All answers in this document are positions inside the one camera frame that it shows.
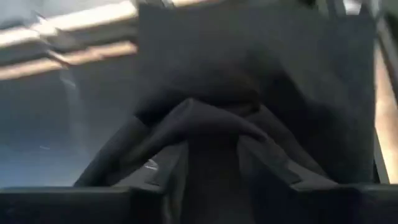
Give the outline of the dark blue towel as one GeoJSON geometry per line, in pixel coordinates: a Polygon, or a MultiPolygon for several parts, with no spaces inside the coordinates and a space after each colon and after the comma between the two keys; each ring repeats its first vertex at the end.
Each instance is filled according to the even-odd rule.
{"type": "Polygon", "coordinates": [[[187,99],[153,127],[131,118],[99,150],[75,185],[113,184],[167,146],[200,138],[219,141],[223,136],[252,140],[250,150],[289,180],[327,178],[320,165],[266,107],[260,106],[243,116],[239,108],[218,108],[187,99]]]}

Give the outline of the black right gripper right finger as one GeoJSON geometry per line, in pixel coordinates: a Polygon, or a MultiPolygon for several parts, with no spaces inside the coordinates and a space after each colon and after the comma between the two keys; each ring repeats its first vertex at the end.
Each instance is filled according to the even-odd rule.
{"type": "Polygon", "coordinates": [[[257,224],[398,224],[398,185],[338,184],[249,136],[238,157],[257,224]]]}

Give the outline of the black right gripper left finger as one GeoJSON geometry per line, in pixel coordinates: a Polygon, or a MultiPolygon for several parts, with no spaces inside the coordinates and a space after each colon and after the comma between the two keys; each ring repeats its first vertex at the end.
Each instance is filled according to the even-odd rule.
{"type": "Polygon", "coordinates": [[[163,148],[110,187],[0,190],[0,224],[178,224],[188,144],[163,148]]]}

